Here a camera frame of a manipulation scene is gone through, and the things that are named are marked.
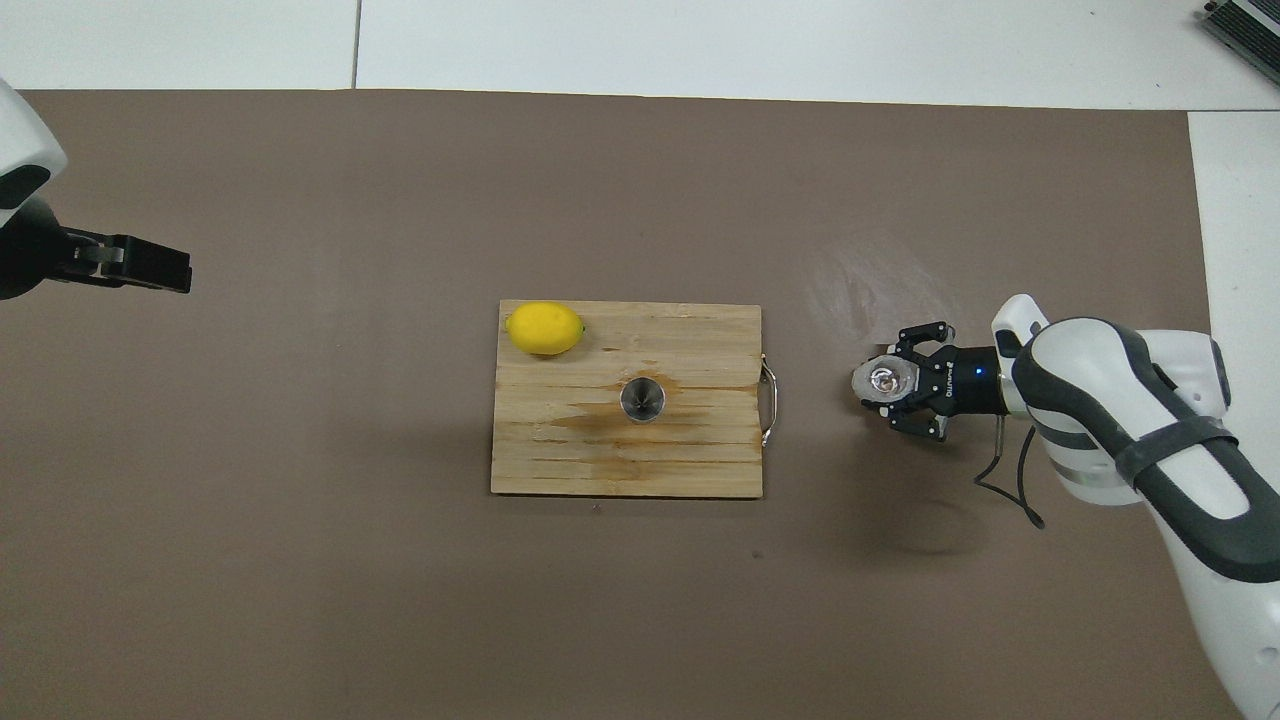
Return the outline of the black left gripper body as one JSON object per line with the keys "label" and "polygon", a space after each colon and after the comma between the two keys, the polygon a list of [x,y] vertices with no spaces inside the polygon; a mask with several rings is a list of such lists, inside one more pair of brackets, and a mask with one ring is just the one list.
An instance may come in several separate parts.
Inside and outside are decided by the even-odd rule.
{"label": "black left gripper body", "polygon": [[47,279],[69,258],[69,238],[42,199],[29,199],[1,228],[1,301]]}

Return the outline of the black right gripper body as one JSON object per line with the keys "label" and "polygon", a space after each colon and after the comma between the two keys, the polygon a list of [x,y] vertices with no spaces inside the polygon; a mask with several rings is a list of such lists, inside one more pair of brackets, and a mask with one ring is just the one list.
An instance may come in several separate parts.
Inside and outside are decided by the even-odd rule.
{"label": "black right gripper body", "polygon": [[922,391],[941,416],[1009,415],[995,346],[941,346],[922,364]]}

